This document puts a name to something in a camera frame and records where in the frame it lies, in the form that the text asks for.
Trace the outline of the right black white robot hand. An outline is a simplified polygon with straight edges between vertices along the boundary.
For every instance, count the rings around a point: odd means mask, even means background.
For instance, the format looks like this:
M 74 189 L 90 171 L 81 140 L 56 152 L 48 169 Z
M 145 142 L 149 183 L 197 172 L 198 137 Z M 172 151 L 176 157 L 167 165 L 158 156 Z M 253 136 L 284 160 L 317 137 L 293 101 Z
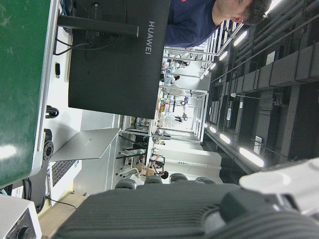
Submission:
M 289 161 L 238 184 L 172 174 L 143 185 L 120 181 L 89 196 L 56 239 L 316 239 L 319 160 Z

